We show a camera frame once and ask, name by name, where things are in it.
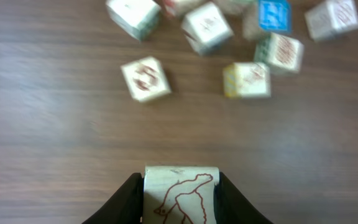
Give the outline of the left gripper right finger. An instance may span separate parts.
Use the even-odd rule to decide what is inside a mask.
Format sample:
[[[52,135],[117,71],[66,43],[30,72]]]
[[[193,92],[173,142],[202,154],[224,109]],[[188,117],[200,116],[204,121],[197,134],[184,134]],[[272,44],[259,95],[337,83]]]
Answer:
[[[217,224],[273,224],[259,212],[223,173],[214,187],[214,216]]]

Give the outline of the wooden block bear drawing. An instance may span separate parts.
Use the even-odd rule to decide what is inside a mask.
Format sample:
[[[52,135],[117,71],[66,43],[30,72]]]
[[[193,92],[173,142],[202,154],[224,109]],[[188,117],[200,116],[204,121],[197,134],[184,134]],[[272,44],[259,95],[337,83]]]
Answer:
[[[143,224],[216,224],[217,167],[147,166]]]

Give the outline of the wooden block green side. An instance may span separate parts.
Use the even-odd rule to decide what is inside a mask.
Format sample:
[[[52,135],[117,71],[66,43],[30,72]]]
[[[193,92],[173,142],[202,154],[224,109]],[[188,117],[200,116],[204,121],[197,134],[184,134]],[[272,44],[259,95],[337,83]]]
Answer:
[[[153,0],[107,0],[110,18],[131,37],[143,41],[158,25],[161,7]]]

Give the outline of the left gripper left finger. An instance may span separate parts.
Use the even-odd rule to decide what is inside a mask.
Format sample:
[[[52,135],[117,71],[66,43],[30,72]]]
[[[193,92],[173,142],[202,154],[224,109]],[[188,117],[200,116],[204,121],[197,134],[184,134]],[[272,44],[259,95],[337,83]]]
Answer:
[[[141,224],[144,178],[133,173],[83,224]]]

